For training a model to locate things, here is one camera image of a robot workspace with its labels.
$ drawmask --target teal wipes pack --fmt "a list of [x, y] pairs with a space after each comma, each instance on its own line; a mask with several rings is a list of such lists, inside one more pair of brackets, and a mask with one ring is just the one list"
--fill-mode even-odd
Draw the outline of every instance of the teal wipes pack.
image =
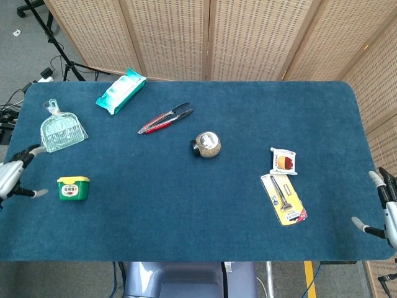
[[146, 77], [129, 68], [125, 76], [121, 76], [104, 95], [97, 99], [96, 104], [107, 109], [111, 115], [115, 115], [145, 85], [145, 82]]

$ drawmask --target clear plastic dustpan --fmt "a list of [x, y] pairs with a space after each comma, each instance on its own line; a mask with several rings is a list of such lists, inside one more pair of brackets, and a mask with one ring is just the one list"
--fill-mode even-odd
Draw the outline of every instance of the clear plastic dustpan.
[[40, 127], [42, 144], [47, 152], [64, 149], [88, 137], [76, 115], [60, 112], [55, 99], [45, 102], [44, 107], [52, 114]]

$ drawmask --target yellow lid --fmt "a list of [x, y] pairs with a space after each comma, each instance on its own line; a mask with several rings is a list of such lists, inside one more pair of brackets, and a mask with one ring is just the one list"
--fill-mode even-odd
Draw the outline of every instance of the yellow lid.
[[73, 184], [76, 182], [89, 182], [89, 179], [84, 176], [76, 176], [76, 177], [61, 177], [60, 179], [56, 180], [57, 182], [62, 182], [64, 184]]

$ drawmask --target tripod stand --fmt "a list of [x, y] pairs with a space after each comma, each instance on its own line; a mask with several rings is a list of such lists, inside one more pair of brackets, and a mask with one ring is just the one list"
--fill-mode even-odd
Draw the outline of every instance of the tripod stand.
[[29, 0], [25, 0], [26, 5], [29, 7], [29, 9], [32, 11], [33, 15], [35, 16], [37, 22], [40, 24], [40, 26], [42, 26], [45, 34], [48, 37], [48, 42], [52, 43], [56, 49], [58, 50], [58, 52], [60, 53], [61, 57], [64, 59], [64, 61], [66, 62], [65, 65], [65, 73], [63, 74], [63, 81], [66, 81], [68, 78], [68, 72], [69, 70], [71, 70], [74, 75], [77, 77], [77, 79], [79, 81], [85, 81], [84, 77], [79, 73], [79, 71], [76, 69], [76, 66], [81, 67], [81, 68], [85, 68], [87, 70], [92, 70], [95, 71], [97, 74], [99, 73], [103, 73], [105, 75], [109, 75], [110, 73], [106, 73], [105, 71], [101, 71], [101, 70], [97, 70], [95, 68], [86, 66], [86, 65], [82, 65], [79, 63], [76, 63], [74, 61], [71, 61], [65, 54], [65, 52], [63, 51], [63, 49], [60, 47], [60, 44], [58, 43], [58, 41], [56, 40], [56, 38], [53, 35], [53, 32], [45, 25], [44, 21], [42, 20], [42, 18], [39, 16], [39, 14], [37, 13], [36, 9], [34, 8], [34, 6], [32, 5], [32, 3]]

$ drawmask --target blue felt surface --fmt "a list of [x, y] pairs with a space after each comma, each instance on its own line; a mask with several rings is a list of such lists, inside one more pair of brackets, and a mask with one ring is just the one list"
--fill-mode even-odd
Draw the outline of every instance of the blue felt surface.
[[[366, 260], [393, 252], [351, 222], [383, 226], [373, 169], [351, 88], [341, 82], [148, 82], [115, 116], [95, 105], [110, 83], [45, 83], [28, 90], [9, 147], [40, 141], [54, 97], [89, 138], [39, 155], [0, 213], [2, 260]], [[195, 112], [169, 128], [143, 124], [184, 101]], [[222, 150], [193, 157], [189, 141], [212, 130]], [[291, 181], [308, 218], [282, 227], [260, 182], [270, 147], [297, 153]], [[58, 198], [56, 179], [87, 176], [83, 202]]]

